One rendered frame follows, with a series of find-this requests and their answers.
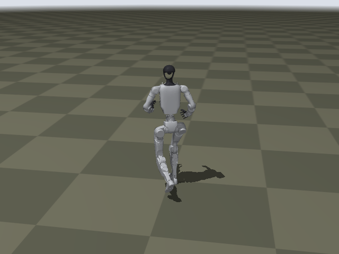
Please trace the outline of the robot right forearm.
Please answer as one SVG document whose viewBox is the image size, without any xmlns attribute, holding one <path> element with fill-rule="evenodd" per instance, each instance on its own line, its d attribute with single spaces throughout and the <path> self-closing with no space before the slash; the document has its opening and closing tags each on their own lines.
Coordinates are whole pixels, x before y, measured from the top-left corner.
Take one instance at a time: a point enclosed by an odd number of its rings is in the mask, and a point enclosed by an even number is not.
<svg viewBox="0 0 339 254">
<path fill-rule="evenodd" d="M 187 112 L 186 112 L 186 113 L 184 113 L 184 116 L 185 116 L 185 117 L 189 117 L 189 116 L 191 116 L 191 115 L 192 115 L 192 113 L 194 112 L 194 110 L 195 110 L 195 108 L 194 108 L 194 109 L 192 109 L 192 110 L 188 109 L 188 110 L 187 110 Z"/>
</svg>

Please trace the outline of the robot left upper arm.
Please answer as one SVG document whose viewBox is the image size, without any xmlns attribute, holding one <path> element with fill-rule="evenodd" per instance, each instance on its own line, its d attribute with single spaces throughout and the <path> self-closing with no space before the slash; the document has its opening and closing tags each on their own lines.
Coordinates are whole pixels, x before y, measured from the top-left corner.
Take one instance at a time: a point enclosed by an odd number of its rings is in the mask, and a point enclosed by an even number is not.
<svg viewBox="0 0 339 254">
<path fill-rule="evenodd" d="M 143 108 L 145 110 L 149 111 L 151 109 L 151 107 L 152 107 L 151 103 L 154 100 L 155 95 L 159 93 L 159 90 L 160 90 L 160 86 L 154 86 L 154 87 L 151 88 L 150 93 L 149 93 L 149 95 L 146 99 L 144 106 L 143 106 Z"/>
</svg>

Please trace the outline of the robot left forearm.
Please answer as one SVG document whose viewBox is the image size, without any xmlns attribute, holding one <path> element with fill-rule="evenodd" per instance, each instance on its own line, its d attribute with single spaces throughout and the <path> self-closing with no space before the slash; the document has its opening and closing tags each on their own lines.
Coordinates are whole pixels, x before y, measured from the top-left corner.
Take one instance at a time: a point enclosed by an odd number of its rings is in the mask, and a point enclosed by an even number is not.
<svg viewBox="0 0 339 254">
<path fill-rule="evenodd" d="M 144 108 L 143 108 L 144 109 Z M 145 109 L 144 109 L 145 110 Z M 154 111 L 153 108 L 151 108 L 149 111 L 145 110 L 145 112 L 152 113 Z"/>
</svg>

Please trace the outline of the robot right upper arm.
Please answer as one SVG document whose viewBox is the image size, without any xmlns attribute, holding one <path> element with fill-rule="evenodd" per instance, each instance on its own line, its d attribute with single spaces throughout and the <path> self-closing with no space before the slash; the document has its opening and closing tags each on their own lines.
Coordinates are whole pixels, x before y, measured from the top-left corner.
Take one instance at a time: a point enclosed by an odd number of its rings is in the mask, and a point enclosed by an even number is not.
<svg viewBox="0 0 339 254">
<path fill-rule="evenodd" d="M 189 102 L 188 109 L 190 110 L 194 109 L 196 107 L 196 104 L 193 101 L 193 98 L 192 98 L 191 93 L 189 92 L 189 89 L 184 85 L 180 85 L 180 88 L 181 88 L 181 92 L 184 93 L 185 99 Z"/>
</svg>

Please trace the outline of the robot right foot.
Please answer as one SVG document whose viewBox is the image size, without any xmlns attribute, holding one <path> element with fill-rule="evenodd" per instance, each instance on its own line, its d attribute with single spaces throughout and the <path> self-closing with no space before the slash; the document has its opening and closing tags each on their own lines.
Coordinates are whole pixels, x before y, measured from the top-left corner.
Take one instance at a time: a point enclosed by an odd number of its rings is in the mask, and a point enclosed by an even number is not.
<svg viewBox="0 0 339 254">
<path fill-rule="evenodd" d="M 169 176 L 170 176 L 170 179 L 174 182 L 174 184 L 176 185 L 177 184 L 177 178 L 172 178 L 172 173 L 169 173 Z"/>
</svg>

